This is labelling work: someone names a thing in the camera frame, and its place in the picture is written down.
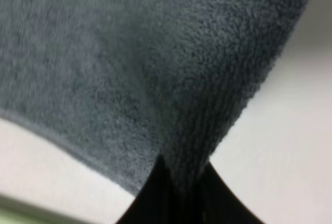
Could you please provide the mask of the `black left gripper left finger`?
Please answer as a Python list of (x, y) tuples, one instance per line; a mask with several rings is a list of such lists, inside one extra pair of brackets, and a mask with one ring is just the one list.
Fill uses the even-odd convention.
[(176, 223), (174, 191), (164, 159), (159, 156), (147, 182), (118, 224)]

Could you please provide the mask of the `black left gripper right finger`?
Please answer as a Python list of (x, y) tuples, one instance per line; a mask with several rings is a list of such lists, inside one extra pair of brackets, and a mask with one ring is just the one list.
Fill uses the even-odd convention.
[(208, 163), (186, 198), (182, 223), (262, 223)]

